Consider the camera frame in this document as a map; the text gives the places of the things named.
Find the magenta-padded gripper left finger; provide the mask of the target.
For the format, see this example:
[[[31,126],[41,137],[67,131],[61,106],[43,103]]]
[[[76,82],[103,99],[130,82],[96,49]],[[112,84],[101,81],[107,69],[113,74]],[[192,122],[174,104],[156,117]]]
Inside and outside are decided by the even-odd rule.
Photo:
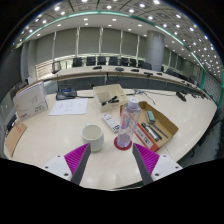
[[[66,155],[51,159],[43,169],[76,185],[79,185],[91,153],[89,143],[79,146]]]

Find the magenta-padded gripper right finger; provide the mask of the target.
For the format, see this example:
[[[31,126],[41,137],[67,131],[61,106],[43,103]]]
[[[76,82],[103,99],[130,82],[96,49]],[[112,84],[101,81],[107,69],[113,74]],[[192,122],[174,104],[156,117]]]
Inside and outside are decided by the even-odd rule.
[[[137,162],[144,185],[182,169],[169,155],[158,155],[137,143],[133,144],[132,153]]]

